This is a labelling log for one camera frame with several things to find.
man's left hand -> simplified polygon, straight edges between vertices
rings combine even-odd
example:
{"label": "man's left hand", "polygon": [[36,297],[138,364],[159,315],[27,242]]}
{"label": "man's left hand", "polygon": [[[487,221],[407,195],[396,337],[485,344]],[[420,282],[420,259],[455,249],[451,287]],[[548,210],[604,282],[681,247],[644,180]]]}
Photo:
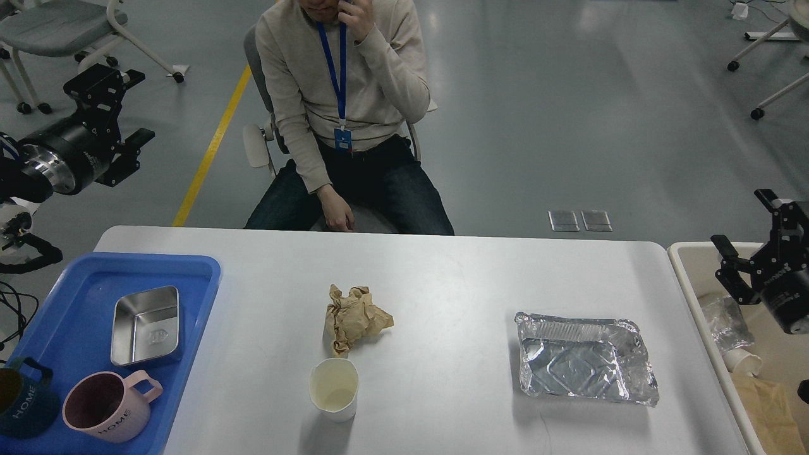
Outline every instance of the man's left hand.
{"label": "man's left hand", "polygon": [[340,14],[337,15],[337,20],[351,30],[358,43],[362,43],[374,29],[374,0],[354,0],[353,3],[340,0],[338,8]]}

crumpled brown paper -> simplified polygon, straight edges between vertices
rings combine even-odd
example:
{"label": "crumpled brown paper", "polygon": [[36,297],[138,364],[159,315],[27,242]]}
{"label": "crumpled brown paper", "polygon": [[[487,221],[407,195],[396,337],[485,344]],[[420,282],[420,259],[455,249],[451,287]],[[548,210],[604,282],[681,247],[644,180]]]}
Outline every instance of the crumpled brown paper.
{"label": "crumpled brown paper", "polygon": [[362,337],[379,334],[393,327],[393,316],[371,301],[371,292],[365,286],[352,287],[348,296],[332,285],[328,292],[332,303],[326,308],[326,332],[334,338],[334,355],[342,357]]}
{"label": "crumpled brown paper", "polygon": [[731,379],[767,455],[805,455],[783,385],[738,373]]}

dark green mug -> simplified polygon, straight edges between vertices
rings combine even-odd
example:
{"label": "dark green mug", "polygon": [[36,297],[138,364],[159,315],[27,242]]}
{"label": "dark green mug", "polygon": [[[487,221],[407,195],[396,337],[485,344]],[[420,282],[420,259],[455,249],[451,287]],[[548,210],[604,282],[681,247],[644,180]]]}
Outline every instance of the dark green mug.
{"label": "dark green mug", "polygon": [[[40,371],[35,382],[19,372],[23,364]],[[49,389],[53,370],[31,357],[14,359],[0,369],[0,434],[25,439],[39,435],[59,415],[59,397]]]}

white bin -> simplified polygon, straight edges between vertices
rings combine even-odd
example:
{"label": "white bin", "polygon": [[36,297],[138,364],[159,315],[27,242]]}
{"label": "white bin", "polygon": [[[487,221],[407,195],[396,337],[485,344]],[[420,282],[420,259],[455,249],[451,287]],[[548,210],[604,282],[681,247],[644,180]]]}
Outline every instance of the white bin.
{"label": "white bin", "polygon": [[[733,245],[739,251],[739,256],[744,258],[750,258],[761,247],[761,244],[758,243],[734,243]],[[711,242],[680,242],[669,247],[668,256],[750,453],[764,454],[750,424],[750,419],[733,386],[730,373],[727,372],[719,349],[711,337],[698,301],[702,296],[725,292],[714,277],[714,273],[719,268],[719,253]],[[747,275],[741,275],[749,284]],[[809,447],[809,404],[801,401],[796,393],[798,384],[809,379],[809,335],[785,334],[763,304],[742,305],[741,309],[748,328],[756,337],[756,343],[745,349],[764,360],[764,367],[758,377],[784,385],[787,401],[792,416],[798,424],[803,445]]]}

jeans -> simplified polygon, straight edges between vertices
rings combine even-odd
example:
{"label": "jeans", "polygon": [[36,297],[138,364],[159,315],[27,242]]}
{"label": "jeans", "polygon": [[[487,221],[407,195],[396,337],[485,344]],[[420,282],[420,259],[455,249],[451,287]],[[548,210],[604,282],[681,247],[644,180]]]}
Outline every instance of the jeans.
{"label": "jeans", "polygon": [[[402,234],[455,235],[441,197],[413,158],[408,139],[394,135],[353,157],[317,142],[332,185],[346,201],[365,202]],[[307,192],[290,159],[244,228],[308,231],[322,214],[320,200]]]}

